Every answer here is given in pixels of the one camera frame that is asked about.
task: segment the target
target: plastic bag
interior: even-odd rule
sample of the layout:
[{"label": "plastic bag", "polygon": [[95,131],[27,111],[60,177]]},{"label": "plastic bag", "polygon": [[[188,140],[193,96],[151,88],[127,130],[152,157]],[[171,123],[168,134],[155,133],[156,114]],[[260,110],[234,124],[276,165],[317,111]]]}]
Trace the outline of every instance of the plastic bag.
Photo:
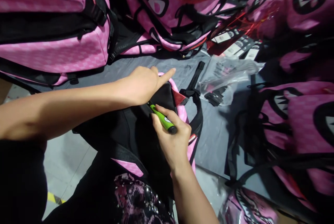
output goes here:
[{"label": "plastic bag", "polygon": [[249,81],[249,75],[257,74],[264,63],[250,59],[229,59],[214,55],[198,83],[201,99],[214,106],[230,105],[237,83]]}]

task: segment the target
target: backpack handle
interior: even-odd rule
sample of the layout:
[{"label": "backpack handle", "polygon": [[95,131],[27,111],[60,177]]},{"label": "backpack handle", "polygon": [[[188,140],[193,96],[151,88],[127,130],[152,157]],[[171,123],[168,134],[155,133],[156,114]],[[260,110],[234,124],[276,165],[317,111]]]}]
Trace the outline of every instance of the backpack handle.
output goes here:
[{"label": "backpack handle", "polygon": [[218,8],[218,12],[212,13],[210,15],[206,15],[206,14],[201,14],[199,13],[196,9],[195,6],[193,4],[186,4],[184,6],[184,13],[186,14],[186,16],[188,16],[189,19],[191,19],[194,22],[197,23],[205,23],[206,21],[208,21],[209,19],[216,17],[218,15],[222,15],[222,14],[230,14],[232,12],[235,12],[239,9],[243,9],[246,5],[236,5],[233,8],[228,8],[228,9],[224,9],[222,11],[220,11],[220,9],[222,9],[224,7],[224,5],[226,4],[228,0],[220,0],[220,7]]}]

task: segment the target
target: black buckle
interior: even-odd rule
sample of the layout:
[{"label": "black buckle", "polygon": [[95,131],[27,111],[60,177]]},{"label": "black buckle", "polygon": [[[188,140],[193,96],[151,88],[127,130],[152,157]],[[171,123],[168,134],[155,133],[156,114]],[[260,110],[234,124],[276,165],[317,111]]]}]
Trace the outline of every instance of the black buckle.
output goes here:
[{"label": "black buckle", "polygon": [[201,93],[195,88],[193,88],[193,90],[181,89],[179,93],[186,97],[181,103],[182,106],[187,104],[189,98],[193,97],[195,94],[197,94],[198,96],[201,95]]},{"label": "black buckle", "polygon": [[70,81],[71,85],[76,85],[79,83],[77,75],[74,73],[67,73],[67,79]]},{"label": "black buckle", "polygon": [[109,54],[109,56],[108,56],[108,64],[111,65],[114,62],[115,58],[116,58],[115,52],[113,52],[112,54]]},{"label": "black buckle", "polygon": [[92,10],[92,18],[100,26],[104,26],[105,22],[107,21],[107,16],[97,5],[94,6]]},{"label": "black buckle", "polygon": [[210,93],[207,93],[204,97],[208,100],[208,102],[213,106],[219,106],[223,101],[223,93],[225,92],[227,86],[218,88],[213,90]]}]

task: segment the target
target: finger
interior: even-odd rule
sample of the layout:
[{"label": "finger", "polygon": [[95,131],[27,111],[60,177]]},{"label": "finger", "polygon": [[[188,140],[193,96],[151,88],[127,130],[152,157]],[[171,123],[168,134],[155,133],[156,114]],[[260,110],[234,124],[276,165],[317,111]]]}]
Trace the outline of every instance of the finger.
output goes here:
[{"label": "finger", "polygon": [[159,117],[152,113],[152,120],[153,120],[153,127],[155,131],[157,132],[158,137],[161,136],[163,133],[166,133],[167,131],[165,130],[164,126],[161,124]]},{"label": "finger", "polygon": [[164,114],[168,118],[168,120],[170,120],[178,129],[187,125],[174,111],[166,109],[159,105],[156,105],[156,108],[160,113]]},{"label": "finger", "polygon": [[167,73],[165,73],[163,76],[160,76],[158,80],[158,86],[159,88],[165,84],[174,74],[175,74],[176,68],[170,69]]},{"label": "finger", "polygon": [[154,73],[156,73],[156,74],[159,73],[157,67],[155,67],[155,66],[151,67],[151,70],[152,70]]}]

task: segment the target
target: gray floor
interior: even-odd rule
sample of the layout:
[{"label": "gray floor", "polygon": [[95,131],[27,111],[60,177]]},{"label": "gray floor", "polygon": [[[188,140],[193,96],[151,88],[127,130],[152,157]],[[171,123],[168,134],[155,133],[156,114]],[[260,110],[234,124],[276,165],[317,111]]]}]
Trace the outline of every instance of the gray floor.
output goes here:
[{"label": "gray floor", "polygon": [[[28,91],[13,85],[5,103],[20,97],[28,96]],[[91,165],[96,151],[80,136],[68,132],[48,141],[45,152],[44,168],[47,177],[48,191],[68,200]],[[196,177],[213,209],[218,215],[222,203],[227,197],[224,179],[210,174],[197,167]],[[48,201],[44,218],[57,205]]]}]

